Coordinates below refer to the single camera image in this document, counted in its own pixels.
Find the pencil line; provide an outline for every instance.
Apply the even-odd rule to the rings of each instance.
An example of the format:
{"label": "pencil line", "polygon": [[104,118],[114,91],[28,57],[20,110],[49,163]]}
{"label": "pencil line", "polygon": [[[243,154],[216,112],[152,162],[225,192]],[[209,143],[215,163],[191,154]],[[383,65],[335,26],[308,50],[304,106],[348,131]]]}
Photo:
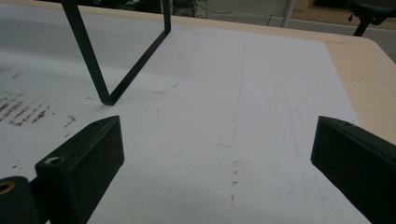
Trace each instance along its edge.
{"label": "pencil line", "polygon": [[236,124],[238,121],[238,115],[239,115],[239,104],[241,102],[241,89],[242,89],[242,84],[244,80],[244,71],[245,71],[245,56],[246,56],[246,51],[247,51],[247,46],[244,46],[244,57],[242,60],[242,71],[241,71],[241,78],[239,80],[239,92],[238,92],[238,103],[236,105],[236,111],[235,111],[235,119],[234,119],[234,126],[233,126],[233,140],[235,140],[236,137]]}

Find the floor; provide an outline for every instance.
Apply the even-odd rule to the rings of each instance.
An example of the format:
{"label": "floor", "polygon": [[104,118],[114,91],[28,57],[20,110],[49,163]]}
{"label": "floor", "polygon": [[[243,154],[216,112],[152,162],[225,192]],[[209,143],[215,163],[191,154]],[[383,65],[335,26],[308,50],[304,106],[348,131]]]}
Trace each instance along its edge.
{"label": "floor", "polygon": [[[198,7],[196,15],[197,17],[204,18],[205,10],[202,7],[205,7],[205,1],[199,1],[198,5],[200,5],[201,7]],[[234,13],[225,15],[212,13],[212,20],[237,21],[262,25],[266,25],[268,23],[269,26],[277,27],[279,27],[281,23],[281,19],[276,17],[270,19],[269,16],[265,17],[263,15],[236,15]],[[289,28],[339,35],[353,35],[356,29],[355,26],[331,24],[316,21],[301,21],[294,19],[290,20]],[[363,37],[374,40],[382,48],[382,50],[384,50],[388,54],[388,56],[394,62],[396,62],[396,44],[394,43],[396,39],[396,31],[378,29],[374,26],[371,26],[366,30]]]}

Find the table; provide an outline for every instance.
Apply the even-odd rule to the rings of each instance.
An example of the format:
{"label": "table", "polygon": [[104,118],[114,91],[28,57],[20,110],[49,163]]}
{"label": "table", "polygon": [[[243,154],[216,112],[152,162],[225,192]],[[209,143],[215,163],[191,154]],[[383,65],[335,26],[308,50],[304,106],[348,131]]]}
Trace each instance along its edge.
{"label": "table", "polygon": [[[59,8],[53,4],[28,1],[23,3]],[[144,23],[145,28],[148,28],[146,34],[156,34],[161,30],[158,26],[161,23],[156,22],[161,16],[85,7],[81,9],[99,14],[117,13],[118,16],[149,20]],[[13,8],[13,10],[26,12],[26,8]],[[49,34],[49,37],[61,38],[66,47],[54,45],[56,42],[50,41],[42,46],[38,44],[38,47],[24,43],[16,49],[7,49],[12,53],[9,57],[20,58],[23,61],[18,65],[11,60],[9,64],[13,67],[2,66],[4,75],[2,78],[7,78],[7,86],[2,86],[2,94],[14,94],[13,88],[25,89],[32,93],[15,94],[12,95],[12,99],[16,99],[13,103],[15,105],[21,99],[24,99],[26,106],[31,104],[28,110],[33,112],[33,116],[28,119],[29,123],[23,122],[23,119],[18,120],[21,122],[21,126],[18,126],[15,125],[18,122],[11,121],[19,112],[11,110],[0,123],[2,145],[6,148],[0,152],[2,177],[24,175],[33,178],[35,161],[47,155],[90,121],[120,114],[126,161],[92,215],[92,223],[367,222],[310,164],[309,152],[312,142],[309,140],[313,138],[312,128],[315,128],[316,118],[309,115],[309,108],[305,110],[298,107],[295,101],[293,104],[285,102],[285,97],[289,97],[300,100],[303,104],[304,97],[293,94],[293,90],[285,90],[287,93],[283,92],[283,89],[277,91],[273,85],[269,85],[279,81],[289,86],[293,86],[294,83],[288,81],[288,78],[283,77],[282,74],[278,76],[283,78],[281,80],[269,76],[270,79],[264,82],[260,77],[252,75],[253,70],[256,70],[254,66],[262,70],[262,65],[259,63],[261,60],[257,61],[257,57],[252,56],[257,54],[265,56],[266,60],[262,60],[265,63],[270,62],[271,58],[276,56],[276,52],[262,55],[261,49],[271,46],[261,44],[254,48],[247,41],[243,42],[245,46],[229,47],[231,43],[239,43],[238,39],[244,38],[260,43],[263,40],[283,44],[301,43],[301,49],[300,46],[294,45],[290,45],[290,49],[293,52],[306,50],[309,59],[325,66],[327,69],[322,73],[323,76],[328,75],[328,77],[322,78],[326,78],[326,82],[320,81],[320,76],[313,73],[315,70],[301,67],[292,60],[289,61],[288,66],[279,66],[278,69],[286,69],[282,70],[286,72],[288,67],[306,69],[307,74],[314,77],[317,83],[321,83],[320,88],[309,83],[305,85],[306,88],[317,90],[318,95],[325,94],[328,99],[335,100],[331,101],[333,105],[337,105],[332,108],[323,104],[321,105],[324,106],[323,108],[330,109],[333,115],[358,122],[353,113],[354,109],[363,128],[394,143],[395,128],[392,115],[395,112],[396,94],[392,87],[395,84],[395,65],[375,43],[351,36],[174,17],[172,38],[167,39],[163,48],[159,49],[153,60],[148,63],[144,75],[137,78],[130,87],[129,93],[114,107],[107,107],[98,104],[98,97],[93,88],[90,88],[89,76],[84,73],[84,65],[78,62],[78,56],[73,51],[76,49],[73,47],[73,39],[62,37],[70,35],[64,28],[67,27],[67,23],[62,21],[60,16],[62,14],[44,9],[30,8],[30,10],[35,14],[30,20],[17,18],[21,20],[18,21],[12,19],[13,14],[8,15],[11,19],[7,20],[4,27],[9,33],[26,32],[26,36],[32,41],[35,40],[37,45],[42,42],[38,41],[41,39],[40,34],[35,33],[34,30],[39,29],[40,32]],[[50,20],[43,23],[42,17]],[[109,52],[108,58],[111,58],[114,52],[107,51],[110,48],[106,46],[108,44],[106,38],[119,39],[122,35],[129,36],[128,32],[120,30],[129,23],[139,29],[143,28],[140,23],[126,20],[121,20],[116,25],[111,25],[110,21],[101,22],[108,31],[111,31],[105,33],[96,22],[92,22],[105,21],[105,17],[87,15],[87,19],[89,18],[91,18],[88,22],[92,29],[91,34],[96,36],[93,42],[97,41],[96,44],[102,46],[98,49],[98,54]],[[222,43],[217,42],[215,38],[227,35],[240,38],[233,37],[229,40],[225,38],[227,41]],[[281,36],[318,40],[325,45]],[[146,35],[135,38],[143,41],[142,43],[145,39],[150,41]],[[210,45],[197,48],[200,43],[207,44],[210,41],[217,43],[215,48]],[[132,45],[136,52],[144,50],[144,47]],[[61,53],[56,50],[58,48],[62,49]],[[119,47],[118,50],[122,51],[123,48],[124,46]],[[232,67],[217,66],[216,63],[227,64],[227,61],[210,63],[205,59],[205,55],[206,57],[212,54],[219,55],[216,50],[219,48],[228,52],[229,61],[238,64]],[[341,82],[337,76],[333,76],[335,70],[328,60],[330,56],[322,54],[325,49],[330,53],[353,109],[343,94],[337,95],[337,92],[343,91],[342,85],[338,85]],[[313,57],[315,55],[323,56],[325,60],[316,59]],[[373,55],[377,60],[376,63],[372,63]],[[210,64],[199,64],[200,60]],[[168,66],[169,62],[179,66]],[[242,65],[245,69],[241,74],[239,69],[242,62],[246,63],[246,66]],[[34,71],[27,70],[26,68],[30,68],[31,64],[38,67]],[[123,67],[123,64],[106,64],[105,71],[114,73],[114,77],[108,77],[107,82],[117,82],[119,66]],[[216,75],[213,76],[213,69],[219,67],[225,68],[226,72],[216,70]],[[37,78],[47,80],[47,83],[42,85],[39,80],[35,80]],[[326,90],[326,83],[330,86],[334,84],[335,89]],[[286,109],[278,111],[276,107],[253,104],[249,96],[255,92],[260,94],[264,102],[272,102],[275,106],[280,103],[281,108]],[[298,92],[310,97],[309,91],[298,90]],[[321,99],[313,97],[316,102]],[[271,119],[284,116],[289,117],[285,122],[281,120],[278,123],[278,119]],[[300,118],[306,116],[310,118],[309,125],[300,126],[302,122]],[[282,141],[285,139],[283,135],[277,133],[278,125],[290,127],[283,129],[282,132],[294,136],[295,139]],[[309,130],[299,130],[300,132],[295,133],[293,131],[295,127],[309,128]],[[289,148],[289,144],[295,143],[297,145],[291,148],[298,150],[285,150]]]}

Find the chair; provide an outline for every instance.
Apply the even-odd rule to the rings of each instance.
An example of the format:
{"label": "chair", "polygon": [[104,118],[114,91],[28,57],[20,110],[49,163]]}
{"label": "chair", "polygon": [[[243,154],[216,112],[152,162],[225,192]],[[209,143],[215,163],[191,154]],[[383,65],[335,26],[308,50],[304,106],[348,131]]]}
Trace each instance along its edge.
{"label": "chair", "polygon": [[265,14],[282,17],[281,27],[288,27],[295,0],[206,0],[206,17],[211,11]]}
{"label": "chair", "polygon": [[349,0],[349,6],[352,8],[352,16],[355,15],[361,20],[355,36],[362,36],[370,23],[380,25],[387,18],[396,17],[394,0]]}

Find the black cable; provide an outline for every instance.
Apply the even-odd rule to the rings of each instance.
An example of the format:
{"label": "black cable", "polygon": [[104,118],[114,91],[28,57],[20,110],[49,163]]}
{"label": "black cable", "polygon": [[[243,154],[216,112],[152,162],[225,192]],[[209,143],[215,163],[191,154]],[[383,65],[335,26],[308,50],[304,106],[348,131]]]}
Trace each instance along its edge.
{"label": "black cable", "polygon": [[265,21],[267,22],[267,24],[265,24],[266,26],[270,24],[271,19],[272,19],[272,15],[270,15],[270,20],[267,20],[267,15],[265,15]]}
{"label": "black cable", "polygon": [[[198,7],[202,8],[202,9],[206,10],[206,7],[201,7],[201,6],[198,5],[198,4],[197,4],[196,6],[198,6]],[[231,11],[229,11],[229,12],[210,11],[210,12],[215,13],[215,14],[230,14],[230,13],[232,13]]]}

